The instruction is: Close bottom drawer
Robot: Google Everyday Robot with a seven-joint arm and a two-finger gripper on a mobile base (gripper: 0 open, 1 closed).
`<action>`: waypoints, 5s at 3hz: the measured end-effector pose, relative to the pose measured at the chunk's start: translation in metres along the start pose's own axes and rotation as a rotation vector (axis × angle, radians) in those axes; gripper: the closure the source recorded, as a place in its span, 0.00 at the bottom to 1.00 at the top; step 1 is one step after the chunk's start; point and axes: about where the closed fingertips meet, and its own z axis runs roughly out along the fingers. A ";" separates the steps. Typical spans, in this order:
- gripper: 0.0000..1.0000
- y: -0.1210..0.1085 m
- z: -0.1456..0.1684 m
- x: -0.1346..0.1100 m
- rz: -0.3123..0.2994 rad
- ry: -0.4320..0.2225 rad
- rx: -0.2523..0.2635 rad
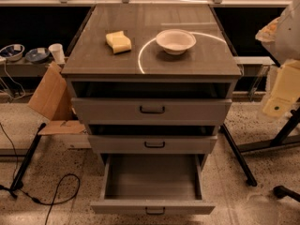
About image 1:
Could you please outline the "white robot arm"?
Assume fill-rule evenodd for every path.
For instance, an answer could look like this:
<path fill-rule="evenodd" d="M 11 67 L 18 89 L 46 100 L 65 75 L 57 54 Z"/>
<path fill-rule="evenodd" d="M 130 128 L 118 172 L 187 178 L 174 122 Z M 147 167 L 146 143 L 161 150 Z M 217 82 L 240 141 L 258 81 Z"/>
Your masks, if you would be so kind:
<path fill-rule="evenodd" d="M 267 75 L 259 115 L 279 119 L 300 98 L 300 0 L 293 0 L 255 36 L 279 62 Z"/>

